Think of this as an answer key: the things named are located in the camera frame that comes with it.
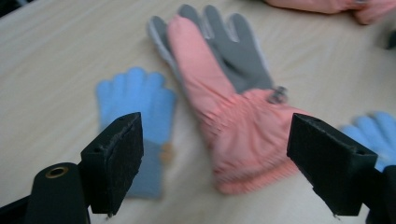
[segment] table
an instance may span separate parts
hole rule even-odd
[[[91,215],[92,223],[364,223],[366,207],[359,217],[334,217],[301,174],[243,195],[213,188],[198,122],[146,34],[151,16],[169,21],[181,4],[245,15],[291,105],[336,128],[374,110],[396,115],[396,52],[381,42],[396,15],[361,26],[348,13],[253,0],[36,0],[0,20],[0,206],[28,195],[45,167],[78,163],[99,130],[96,83],[141,66],[163,73],[177,93],[164,194],[125,199],[116,216]]]

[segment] blue glove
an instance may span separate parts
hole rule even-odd
[[[114,119],[140,112],[142,116],[144,156],[139,173],[127,196],[158,198],[162,191],[162,145],[170,139],[176,102],[175,94],[163,86],[159,73],[146,74],[139,67],[96,86],[101,131]]]
[[[396,121],[390,114],[376,112],[371,117],[358,117],[355,125],[347,125],[341,131],[378,155],[378,171],[396,165]]]

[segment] light wood surface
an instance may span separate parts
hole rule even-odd
[[[253,0],[36,0],[0,19],[0,206],[28,195],[45,167],[78,163],[98,134],[96,83],[141,66],[163,73],[178,95],[164,194],[126,199],[116,216],[91,215],[92,223],[364,223],[366,207],[359,217],[334,217],[302,175],[244,195],[213,188],[197,120],[146,34],[151,16],[169,21],[181,4],[245,15],[291,105],[334,127],[373,110],[396,115],[396,51],[381,48],[394,15],[361,26],[347,13]]]

